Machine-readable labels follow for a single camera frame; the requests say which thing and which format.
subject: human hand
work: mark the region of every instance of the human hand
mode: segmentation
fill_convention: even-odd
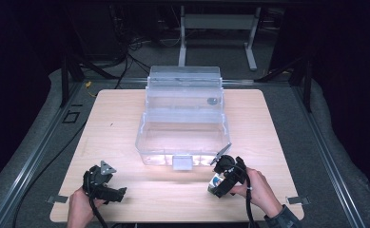
[[[105,203],[102,199],[93,200],[96,207]],[[68,228],[84,228],[93,219],[92,208],[89,204],[89,197],[85,194],[84,189],[80,187],[69,197],[68,209]]]
[[[274,195],[265,176],[260,171],[248,167],[246,168],[246,172],[252,186],[252,200],[250,202],[260,207],[270,218],[277,216],[282,210],[282,205]],[[245,181],[243,185],[234,186],[229,193],[246,197],[246,189],[247,185]]]

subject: transparent plastic box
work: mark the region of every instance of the transparent plastic box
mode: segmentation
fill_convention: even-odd
[[[144,164],[210,165],[230,142],[220,69],[153,66],[136,147]]]

